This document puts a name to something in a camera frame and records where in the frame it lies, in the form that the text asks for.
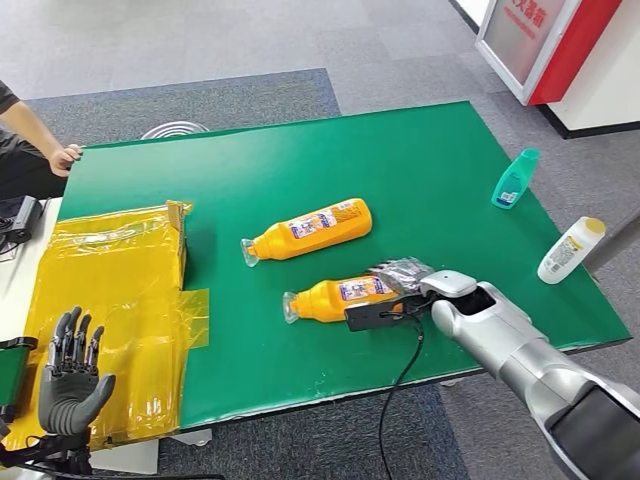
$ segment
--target robot finger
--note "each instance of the robot finger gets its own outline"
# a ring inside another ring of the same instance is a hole
[[[88,313],[85,315],[80,322],[80,326],[78,327],[78,333],[75,334],[72,362],[73,362],[73,364],[77,368],[82,368],[85,363],[85,347],[87,345],[87,330],[88,330],[89,322],[91,321],[91,315]]]
[[[49,343],[49,356],[47,362],[48,365],[58,369],[62,368],[62,344],[64,339],[64,332],[70,321],[71,315],[69,312],[65,312],[56,324],[56,327],[54,329],[54,335],[51,337],[51,343]]]
[[[97,375],[98,350],[100,349],[100,340],[103,333],[104,333],[104,327],[100,326],[94,332],[94,335],[89,342],[89,346],[87,349],[87,361],[85,363],[85,367],[88,372]]]
[[[69,314],[69,320],[65,325],[64,336],[62,341],[63,370],[72,370],[73,365],[73,336],[75,334],[75,325],[82,310],[80,307],[73,307]]]

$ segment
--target black cable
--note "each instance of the black cable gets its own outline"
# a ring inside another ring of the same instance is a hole
[[[380,456],[382,456],[382,461],[383,463],[384,463],[384,469],[386,471],[387,478],[389,478],[389,480],[393,480],[393,476],[391,474],[391,470],[389,469],[389,465],[386,463],[386,456],[384,454],[384,445],[382,441],[382,429],[384,425],[384,416],[386,413],[386,410],[389,408],[389,404],[391,403],[391,399],[393,397],[393,394],[395,393],[398,387],[401,383],[402,383],[402,380],[405,379],[405,377],[409,372],[409,370],[411,370],[411,367],[413,367],[414,364],[416,363],[416,360],[417,360],[417,358],[420,356],[420,352],[422,351],[422,345],[423,343],[424,343],[424,329],[423,329],[422,323],[418,317],[411,313],[389,312],[389,315],[394,317],[411,318],[411,320],[413,320],[414,326],[418,334],[418,344],[416,347],[416,352],[414,353],[414,356],[411,357],[411,360],[409,360],[409,363],[408,363],[407,366],[405,367],[405,369],[402,370],[400,375],[398,376],[397,379],[395,379],[395,382],[394,382],[393,385],[391,386],[389,391],[389,396],[386,397],[386,401],[384,402],[384,406],[382,407],[380,423],[378,424],[378,443],[380,444],[380,448]]]
[[[5,251],[4,251],[4,252],[0,251],[0,255],[5,255],[5,254],[7,254],[7,253],[9,253],[9,252],[13,252],[14,250],[15,250],[15,249],[17,249],[17,248],[20,247],[20,245],[21,245],[21,244],[20,244],[20,243],[16,243],[16,244],[14,244],[13,247],[11,247],[11,248],[10,248],[10,249],[8,249],[8,250],[5,250]]]
[[[219,473],[194,473],[192,475],[81,475],[78,473],[57,472],[51,468],[40,467],[38,465],[29,465],[21,463],[16,465],[20,468],[26,468],[34,472],[51,475],[54,478],[69,478],[72,480],[226,480],[224,475]]]

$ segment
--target yellow plastic sheet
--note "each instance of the yellow plastic sheet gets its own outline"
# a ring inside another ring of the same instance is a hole
[[[189,348],[208,340],[208,290],[180,291],[184,205],[116,212],[59,222],[40,262],[25,334],[28,405],[5,442],[14,450],[42,435],[37,415],[40,372],[60,315],[75,305],[91,313],[89,334],[104,325],[98,368],[116,375],[111,399],[91,425],[92,448],[176,430]]]

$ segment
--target orange bottle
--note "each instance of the orange bottle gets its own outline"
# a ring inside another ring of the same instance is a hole
[[[361,198],[352,198],[330,207],[269,227],[253,240],[240,242],[245,261],[253,267],[260,260],[285,260],[321,248],[362,237],[371,230],[371,213]]]
[[[298,318],[312,318],[318,322],[345,320],[344,309],[355,304],[377,303],[398,296],[380,279],[373,275],[325,280],[298,294],[287,292],[282,296],[285,320],[294,323]]]

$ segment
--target green table mat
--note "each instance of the green table mat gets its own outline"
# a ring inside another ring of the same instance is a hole
[[[413,354],[412,328],[358,333],[346,323],[285,323],[285,291],[418,257],[486,280],[558,347],[629,333],[584,269],[549,286],[537,265],[559,233],[531,192],[511,211],[490,197],[509,159],[468,102],[86,151],[60,218],[192,201],[186,289],[211,289],[209,346],[186,365],[183,428],[391,384]],[[239,242],[280,220],[349,197],[369,235],[285,262],[245,265]],[[477,367],[428,317],[408,381]]]

